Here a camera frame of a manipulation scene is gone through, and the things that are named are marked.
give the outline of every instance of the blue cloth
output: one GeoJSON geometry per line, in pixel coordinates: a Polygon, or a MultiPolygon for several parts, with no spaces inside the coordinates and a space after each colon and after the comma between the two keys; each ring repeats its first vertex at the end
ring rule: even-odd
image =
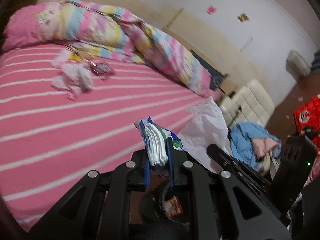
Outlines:
{"type": "Polygon", "coordinates": [[[251,138],[272,138],[278,143],[278,147],[272,151],[273,157],[277,158],[280,155],[281,142],[280,140],[268,133],[268,131],[252,122],[240,122],[231,131],[231,150],[235,158],[247,163],[255,170],[258,169],[258,162],[253,151],[251,138]]]}

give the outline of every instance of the silver screw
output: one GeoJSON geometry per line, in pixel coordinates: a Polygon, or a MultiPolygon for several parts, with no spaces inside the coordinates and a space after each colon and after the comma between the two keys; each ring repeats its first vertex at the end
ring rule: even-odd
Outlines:
{"type": "Polygon", "coordinates": [[[128,168],[134,168],[136,165],[136,163],[134,161],[128,161],[125,166],[127,166],[128,168]]]}
{"type": "Polygon", "coordinates": [[[95,178],[98,176],[98,172],[97,171],[89,171],[88,172],[88,177],[89,178],[95,178]]]}
{"type": "Polygon", "coordinates": [[[192,168],[193,163],[190,162],[190,161],[186,161],[186,162],[183,163],[183,166],[185,166],[186,168],[192,168]]]}
{"type": "Polygon", "coordinates": [[[221,176],[226,179],[229,179],[231,177],[231,173],[229,171],[222,171],[221,176]]]}

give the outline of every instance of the white plastic bag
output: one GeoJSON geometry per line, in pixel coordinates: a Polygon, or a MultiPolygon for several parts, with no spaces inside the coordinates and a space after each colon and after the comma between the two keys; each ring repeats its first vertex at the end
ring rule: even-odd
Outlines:
{"type": "Polygon", "coordinates": [[[214,173],[223,171],[223,168],[206,153],[210,144],[216,144],[226,151],[228,127],[220,108],[210,97],[197,106],[188,107],[187,111],[194,114],[195,117],[178,134],[183,149],[209,171],[214,173]]]}

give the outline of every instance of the pink striped bed sheet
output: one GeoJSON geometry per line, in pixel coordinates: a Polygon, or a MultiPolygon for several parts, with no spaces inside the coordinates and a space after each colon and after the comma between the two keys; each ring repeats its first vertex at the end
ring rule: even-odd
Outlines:
{"type": "Polygon", "coordinates": [[[51,60],[64,47],[44,44],[0,58],[0,191],[30,228],[91,169],[113,170],[144,148],[133,122],[151,116],[176,134],[201,97],[145,65],[108,60],[116,75],[95,79],[76,101],[50,86],[51,60]]]}

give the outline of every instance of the cream leather chair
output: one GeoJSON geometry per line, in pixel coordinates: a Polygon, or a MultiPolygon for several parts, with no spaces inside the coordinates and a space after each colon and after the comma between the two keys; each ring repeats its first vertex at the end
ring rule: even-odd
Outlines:
{"type": "MultiPolygon", "coordinates": [[[[251,80],[241,87],[232,98],[226,96],[220,103],[220,109],[229,128],[239,122],[255,122],[265,127],[275,110],[275,105],[257,80],[251,80]]],[[[226,141],[226,149],[232,155],[230,141],[226,141]]],[[[266,155],[260,164],[259,173],[264,175],[270,167],[270,156],[266,155]]]]}

